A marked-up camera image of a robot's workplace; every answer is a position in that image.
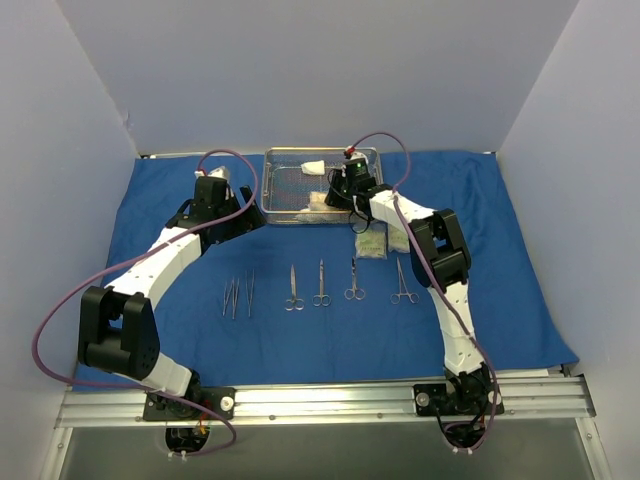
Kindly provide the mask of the steel mesh instrument tray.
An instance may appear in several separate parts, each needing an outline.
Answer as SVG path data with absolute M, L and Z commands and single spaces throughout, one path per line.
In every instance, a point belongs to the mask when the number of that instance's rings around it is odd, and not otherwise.
M 325 174 L 309 176 L 301 171 L 301 164 L 323 160 Z M 328 172 L 345 162 L 340 147 L 274 147 L 266 151 L 262 175 L 261 210 L 270 224 L 348 224 L 364 222 L 347 210 L 332 208 L 328 218 L 310 220 L 298 215 L 308 208 L 312 191 L 329 191 Z

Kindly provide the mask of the green paper packet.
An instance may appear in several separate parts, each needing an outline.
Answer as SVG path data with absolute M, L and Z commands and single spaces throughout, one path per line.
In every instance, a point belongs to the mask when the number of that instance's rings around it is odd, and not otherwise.
M 355 234 L 355 256 L 358 259 L 387 258 L 387 230 L 381 223 L 371 223 Z

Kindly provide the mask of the cream gauze pack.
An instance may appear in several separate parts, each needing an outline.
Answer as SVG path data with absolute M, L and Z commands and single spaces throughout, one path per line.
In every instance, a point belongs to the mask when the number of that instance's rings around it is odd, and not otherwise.
M 390 252 L 397 252 L 401 254 L 410 252 L 410 241 L 404 230 L 389 225 L 387 231 L 387 245 Z

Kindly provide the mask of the steel tweezers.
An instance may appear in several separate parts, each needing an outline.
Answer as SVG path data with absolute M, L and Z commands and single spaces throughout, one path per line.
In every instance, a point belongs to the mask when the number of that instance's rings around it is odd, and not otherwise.
M 232 319 L 236 318 L 238 296 L 239 296 L 239 281 L 236 278 L 233 278 L 231 281 L 231 287 L 230 287 Z
M 247 315 L 249 318 L 252 317 L 254 289 L 255 289 L 255 271 L 254 270 L 246 271 L 245 272 L 245 294 L 246 294 L 246 302 L 247 302 Z
M 224 286 L 224 292 L 223 292 L 223 307 L 222 307 L 223 316 L 226 315 L 229 301 L 231 299 L 232 290 L 233 290 L 233 283 L 230 283 L 230 284 L 226 283 Z

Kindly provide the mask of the steel surgical scissors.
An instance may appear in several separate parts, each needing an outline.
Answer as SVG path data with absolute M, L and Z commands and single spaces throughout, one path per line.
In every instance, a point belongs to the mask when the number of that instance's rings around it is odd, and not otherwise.
M 351 286 L 344 291 L 344 297 L 346 300 L 363 300 L 366 296 L 366 292 L 358 285 L 357 282 L 357 261 L 353 257 L 351 259 Z

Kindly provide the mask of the straight steel scissors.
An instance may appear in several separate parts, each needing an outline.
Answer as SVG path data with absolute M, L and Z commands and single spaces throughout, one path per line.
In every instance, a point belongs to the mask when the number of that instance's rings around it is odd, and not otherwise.
M 328 307 L 331 305 L 331 297 L 325 291 L 325 268 L 324 261 L 319 261 L 319 286 L 318 292 L 313 296 L 314 307 Z

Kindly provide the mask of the steel hemostat clamp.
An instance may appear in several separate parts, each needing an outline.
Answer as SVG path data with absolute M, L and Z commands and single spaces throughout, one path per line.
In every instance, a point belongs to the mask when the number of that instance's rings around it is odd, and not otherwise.
M 393 305 L 398 305 L 403 299 L 407 299 L 411 304 L 417 304 L 420 297 L 417 293 L 409 291 L 400 258 L 396 259 L 396 269 L 398 276 L 398 290 L 390 295 L 391 303 Z

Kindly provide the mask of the blue surgical drape cloth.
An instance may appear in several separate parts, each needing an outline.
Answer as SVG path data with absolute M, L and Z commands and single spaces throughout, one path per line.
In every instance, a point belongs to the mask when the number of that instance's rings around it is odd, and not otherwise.
M 476 336 L 498 370 L 572 364 L 526 251 L 497 160 L 465 151 L 388 153 L 383 177 L 426 207 L 455 212 L 472 257 L 469 305 Z M 345 225 L 268 225 L 210 248 L 155 308 L 162 352 L 206 385 L 342 383 L 437 376 L 444 350 L 436 311 L 406 256 L 358 259 Z M 346 300 L 351 259 L 363 300 Z M 400 258 L 417 304 L 398 290 Z M 328 307 L 314 307 L 319 261 Z M 295 266 L 301 311 L 286 311 Z M 255 271 L 252 317 L 245 272 Z M 222 315 L 226 283 L 239 281 L 236 318 Z

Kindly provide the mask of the peach gauze pack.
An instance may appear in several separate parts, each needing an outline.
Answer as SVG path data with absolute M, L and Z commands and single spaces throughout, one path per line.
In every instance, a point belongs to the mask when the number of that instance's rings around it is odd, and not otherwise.
M 331 207 L 326 203 L 326 192 L 312 191 L 309 194 L 308 208 L 310 211 L 328 211 Z

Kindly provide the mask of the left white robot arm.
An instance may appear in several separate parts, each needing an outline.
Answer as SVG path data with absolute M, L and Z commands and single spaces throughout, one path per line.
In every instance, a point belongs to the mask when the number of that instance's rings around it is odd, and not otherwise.
M 151 255 L 106 286 L 88 288 L 81 297 L 79 362 L 167 393 L 166 408 L 179 419 L 200 411 L 202 395 L 193 387 L 195 373 L 161 352 L 154 309 L 210 247 L 266 224 L 251 199 L 251 188 L 245 185 L 240 193 L 244 205 L 232 191 L 224 167 L 198 174 L 194 196 L 166 223 L 149 249 Z

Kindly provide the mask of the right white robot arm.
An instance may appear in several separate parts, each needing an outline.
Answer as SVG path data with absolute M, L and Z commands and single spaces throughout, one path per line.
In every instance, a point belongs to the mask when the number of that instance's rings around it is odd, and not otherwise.
M 431 295 L 442 334 L 447 406 L 464 413 L 480 399 L 498 402 L 495 370 L 474 332 L 468 298 L 471 256 L 455 213 L 423 207 L 378 182 L 357 152 L 347 152 L 343 165 L 328 177 L 327 205 L 408 235 L 413 273 Z

